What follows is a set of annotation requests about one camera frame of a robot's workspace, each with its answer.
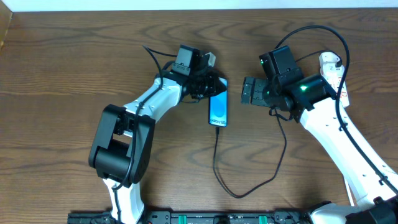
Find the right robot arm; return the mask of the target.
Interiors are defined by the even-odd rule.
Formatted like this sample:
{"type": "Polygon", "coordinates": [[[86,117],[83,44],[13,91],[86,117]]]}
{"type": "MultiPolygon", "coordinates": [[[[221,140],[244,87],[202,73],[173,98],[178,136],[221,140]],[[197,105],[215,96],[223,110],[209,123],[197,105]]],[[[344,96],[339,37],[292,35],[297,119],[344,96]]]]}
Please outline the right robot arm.
{"type": "Polygon", "coordinates": [[[304,77],[288,46],[259,57],[266,79],[246,77],[241,102],[288,112],[324,147],[346,180],[354,206],[318,204],[302,223],[397,223],[397,173],[365,140],[336,94],[345,67],[331,50],[319,52],[320,73],[304,77]]]}

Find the blue screen smartphone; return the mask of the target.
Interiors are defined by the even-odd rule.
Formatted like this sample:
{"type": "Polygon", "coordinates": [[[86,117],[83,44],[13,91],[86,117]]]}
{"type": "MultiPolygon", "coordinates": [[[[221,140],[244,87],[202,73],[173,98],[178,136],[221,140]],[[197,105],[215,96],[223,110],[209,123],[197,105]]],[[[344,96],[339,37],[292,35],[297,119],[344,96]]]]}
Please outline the blue screen smartphone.
{"type": "Polygon", "coordinates": [[[228,91],[225,90],[209,98],[208,122],[210,125],[227,127],[228,125],[228,91]]]}

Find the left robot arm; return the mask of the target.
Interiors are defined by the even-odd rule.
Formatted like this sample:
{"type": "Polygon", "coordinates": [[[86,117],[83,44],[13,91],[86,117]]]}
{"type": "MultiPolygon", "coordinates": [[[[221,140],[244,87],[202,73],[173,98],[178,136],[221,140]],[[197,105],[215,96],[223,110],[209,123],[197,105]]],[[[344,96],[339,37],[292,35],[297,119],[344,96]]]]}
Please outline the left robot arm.
{"type": "Polygon", "coordinates": [[[124,105],[104,108],[88,156],[108,188],[111,223],[137,223],[144,213],[139,182],[149,165],[155,125],[189,95],[200,101],[227,90],[216,57],[181,45],[173,60],[157,65],[152,86],[124,105]]]}

